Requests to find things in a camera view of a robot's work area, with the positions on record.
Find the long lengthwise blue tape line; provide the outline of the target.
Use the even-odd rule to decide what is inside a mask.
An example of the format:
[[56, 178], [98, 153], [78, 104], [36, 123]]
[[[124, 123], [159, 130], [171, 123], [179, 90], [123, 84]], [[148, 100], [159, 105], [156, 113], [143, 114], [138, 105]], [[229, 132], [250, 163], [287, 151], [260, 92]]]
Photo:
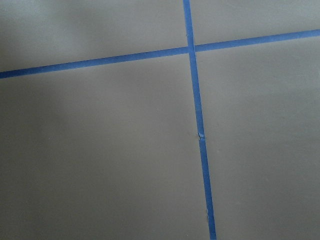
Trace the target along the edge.
[[212, 188], [211, 188], [208, 154], [207, 154], [207, 146], [206, 146], [206, 135], [205, 135], [204, 121], [203, 121], [203, 110], [202, 110], [202, 101], [201, 101], [201, 93], [200, 93], [197, 57], [196, 57], [195, 42], [194, 42], [191, 3], [189, 0], [183, 1], [183, 10], [184, 10], [184, 20], [185, 20], [185, 29], [186, 29], [186, 37], [187, 37], [187, 49], [188, 49], [188, 55], [189, 55], [192, 91], [193, 91], [193, 101], [194, 101], [194, 108], [195, 108], [195, 118], [196, 118], [199, 151], [200, 151], [200, 159], [201, 159], [201, 167], [202, 167], [202, 177], [203, 177], [203, 184], [204, 184], [206, 210], [207, 210], [209, 238], [211, 240], [216, 240], [217, 233], [216, 233], [215, 218], [214, 218], [214, 205], [213, 205], [213, 198], [212, 198]]

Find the long crosswise blue tape line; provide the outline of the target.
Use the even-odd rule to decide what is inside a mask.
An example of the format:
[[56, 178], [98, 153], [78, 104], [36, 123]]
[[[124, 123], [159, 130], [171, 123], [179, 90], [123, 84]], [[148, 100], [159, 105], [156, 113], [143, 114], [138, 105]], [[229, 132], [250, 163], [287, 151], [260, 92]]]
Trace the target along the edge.
[[[296, 40], [296, 39], [313, 38], [313, 37], [319, 37], [319, 36], [320, 36], [319, 29], [305, 30], [305, 31], [298, 31], [298, 32], [275, 34], [275, 35], [227, 40], [227, 41], [221, 41], [221, 42], [196, 44], [194, 46], [194, 51], [198, 53], [198, 52], [236, 48], [236, 47], [249, 46], [249, 45], [259, 45], [259, 44], [282, 42], [282, 41], [289, 41], [289, 40]], [[66, 71], [66, 70], [72, 70], [72, 69], [95, 67], [95, 66], [109, 65], [109, 64], [115, 64], [115, 63], [132, 62], [132, 61], [145, 60], [145, 59], [183, 55], [188, 53], [189, 53], [189, 48], [187, 46], [175, 47], [175, 48], [169, 48], [169, 49], [161, 49], [161, 50], [132, 53], [132, 54], [125, 54], [125, 55], [118, 55], [118, 56], [110, 56], [110, 57], [82, 60], [82, 61], [75, 61], [75, 62], [52, 64], [47, 66], [8, 70], [8, 71], [1, 72], [0, 78], [7, 79], [7, 78], [13, 78], [13, 77], [43, 74], [43, 73], [50, 73], [50, 72], [60, 72], [60, 71]]]

